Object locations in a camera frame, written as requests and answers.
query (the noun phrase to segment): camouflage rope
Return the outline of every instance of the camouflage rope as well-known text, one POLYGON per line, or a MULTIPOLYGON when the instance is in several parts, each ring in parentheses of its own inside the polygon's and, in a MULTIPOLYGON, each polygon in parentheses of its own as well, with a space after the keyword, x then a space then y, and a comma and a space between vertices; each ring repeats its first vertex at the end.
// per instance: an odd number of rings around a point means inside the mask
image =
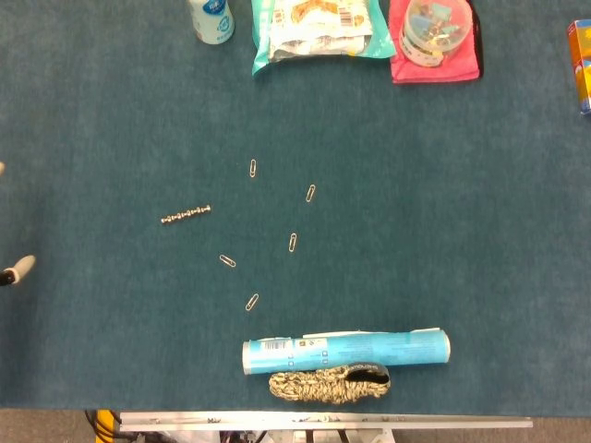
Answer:
POLYGON ((271 393, 289 401, 323 401, 342 404, 355 402, 362 397, 379 398, 390 389, 387 383, 376 381, 348 381, 350 365, 314 372, 280 372, 269 379, 271 393))

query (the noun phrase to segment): paper roll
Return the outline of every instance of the paper roll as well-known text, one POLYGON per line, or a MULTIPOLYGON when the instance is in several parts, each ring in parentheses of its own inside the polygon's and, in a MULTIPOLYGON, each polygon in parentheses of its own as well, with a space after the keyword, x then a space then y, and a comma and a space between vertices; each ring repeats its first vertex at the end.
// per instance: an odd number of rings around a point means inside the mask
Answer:
POLYGON ((441 329, 412 332, 347 332, 301 339, 246 341, 242 346, 245 374, 309 371, 355 362, 385 366, 447 363, 451 345, 441 329))

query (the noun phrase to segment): white bottle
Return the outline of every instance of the white bottle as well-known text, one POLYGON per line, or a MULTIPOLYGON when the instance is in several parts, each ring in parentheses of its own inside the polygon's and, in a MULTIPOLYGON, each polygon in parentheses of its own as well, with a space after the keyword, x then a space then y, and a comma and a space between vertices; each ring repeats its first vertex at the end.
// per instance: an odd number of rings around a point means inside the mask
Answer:
POLYGON ((226 0, 188 0, 197 37, 208 44, 223 43, 234 33, 234 18, 226 0))

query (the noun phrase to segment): barcode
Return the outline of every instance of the barcode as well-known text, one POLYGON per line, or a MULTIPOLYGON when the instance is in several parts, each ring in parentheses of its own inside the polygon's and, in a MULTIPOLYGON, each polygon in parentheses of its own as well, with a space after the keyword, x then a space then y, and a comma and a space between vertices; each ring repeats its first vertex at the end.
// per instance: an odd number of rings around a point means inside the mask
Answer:
POLYGON ((353 26, 353 17, 351 12, 344 7, 339 8, 339 16, 341 17, 341 26, 353 26))
POLYGON ((273 22, 278 25, 283 25, 283 11, 281 9, 277 9, 273 12, 273 22))
POLYGON ((278 351, 287 347, 287 341, 265 341, 265 351, 278 351))

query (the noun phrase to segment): floor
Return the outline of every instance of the floor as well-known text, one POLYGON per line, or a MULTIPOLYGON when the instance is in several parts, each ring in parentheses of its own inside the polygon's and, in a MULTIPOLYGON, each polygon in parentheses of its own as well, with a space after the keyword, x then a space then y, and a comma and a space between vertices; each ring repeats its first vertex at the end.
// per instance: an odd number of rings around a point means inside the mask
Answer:
MULTIPOLYGON (((591 419, 544 418, 533 429, 398 431, 396 443, 589 443, 591 419)), ((93 443, 82 412, 0 410, 2 443, 93 443)))

